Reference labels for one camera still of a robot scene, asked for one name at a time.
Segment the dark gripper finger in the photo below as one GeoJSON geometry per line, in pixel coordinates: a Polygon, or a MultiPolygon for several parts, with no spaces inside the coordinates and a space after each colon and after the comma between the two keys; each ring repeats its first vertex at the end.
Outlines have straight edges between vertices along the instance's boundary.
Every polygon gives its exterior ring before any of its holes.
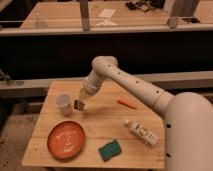
{"type": "Polygon", "coordinates": [[[79,101],[79,111],[84,111],[85,105],[86,105],[86,104],[85,104],[84,102],[79,101]]]}
{"type": "Polygon", "coordinates": [[[79,104],[80,104],[80,102],[79,102],[78,100],[74,100],[74,108],[75,108],[75,109],[77,109],[77,110],[80,109],[80,108],[79,108],[79,104]]]}

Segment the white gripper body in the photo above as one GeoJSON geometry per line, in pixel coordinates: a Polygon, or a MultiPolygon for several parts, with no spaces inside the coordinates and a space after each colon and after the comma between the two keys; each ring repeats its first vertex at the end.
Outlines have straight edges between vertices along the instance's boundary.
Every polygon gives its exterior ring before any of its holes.
{"type": "Polygon", "coordinates": [[[100,90],[103,82],[104,78],[102,76],[98,75],[95,71],[91,71],[82,82],[78,99],[81,102],[85,102],[94,96],[100,90]]]}

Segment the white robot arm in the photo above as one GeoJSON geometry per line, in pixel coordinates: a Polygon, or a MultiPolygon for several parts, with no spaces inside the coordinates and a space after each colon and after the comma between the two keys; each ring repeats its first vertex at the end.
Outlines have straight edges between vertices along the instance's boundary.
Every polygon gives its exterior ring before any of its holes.
{"type": "Polygon", "coordinates": [[[97,56],[84,78],[77,104],[82,108],[111,79],[164,120],[165,171],[213,171],[213,105],[202,95],[173,95],[118,68],[113,56],[97,56]]]}

